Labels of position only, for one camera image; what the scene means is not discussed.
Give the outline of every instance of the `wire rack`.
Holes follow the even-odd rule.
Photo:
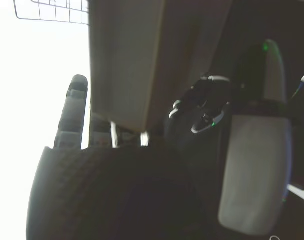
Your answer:
[[[16,17],[88,25],[88,0],[13,0]]]

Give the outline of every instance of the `green light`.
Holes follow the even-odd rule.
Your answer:
[[[263,51],[264,51],[264,52],[267,52],[267,50],[268,50],[268,45],[267,45],[267,43],[265,42],[265,43],[263,43]]]

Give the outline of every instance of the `metal grid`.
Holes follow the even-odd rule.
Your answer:
[[[88,0],[13,0],[18,19],[88,25]]]

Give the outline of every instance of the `white background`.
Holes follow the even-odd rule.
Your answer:
[[[35,170],[75,74],[90,80],[86,25],[18,20],[0,0],[0,240],[25,239]]]

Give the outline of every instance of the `brown box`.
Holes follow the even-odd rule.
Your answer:
[[[231,1],[89,1],[92,114],[152,127],[209,69]]]

